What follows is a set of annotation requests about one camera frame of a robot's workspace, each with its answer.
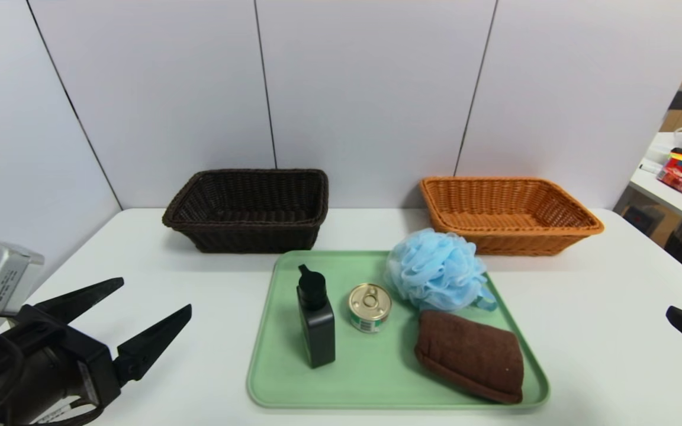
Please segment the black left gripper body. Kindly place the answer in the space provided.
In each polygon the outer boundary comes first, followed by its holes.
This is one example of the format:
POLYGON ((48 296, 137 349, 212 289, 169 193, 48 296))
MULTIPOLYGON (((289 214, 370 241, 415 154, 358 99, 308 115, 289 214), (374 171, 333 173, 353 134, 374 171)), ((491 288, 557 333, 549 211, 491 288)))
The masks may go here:
POLYGON ((108 347, 70 326, 84 312, 25 305, 9 320, 4 336, 22 351, 24 370, 6 404, 7 424, 30 424, 68 396, 78 397, 71 408, 93 405, 93 410, 49 424, 89 424, 121 394, 108 347))

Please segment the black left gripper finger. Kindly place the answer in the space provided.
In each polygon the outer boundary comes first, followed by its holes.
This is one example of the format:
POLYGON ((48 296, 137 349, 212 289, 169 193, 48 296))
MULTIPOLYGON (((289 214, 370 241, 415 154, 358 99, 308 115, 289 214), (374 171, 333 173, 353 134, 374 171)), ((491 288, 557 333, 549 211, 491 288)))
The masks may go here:
POLYGON ((63 324, 70 324, 71 321, 86 313, 122 286, 124 286, 124 278, 111 278, 36 303, 34 307, 63 324))
POLYGON ((192 305, 180 308, 117 346, 112 364, 119 386, 142 380, 192 318, 192 305))

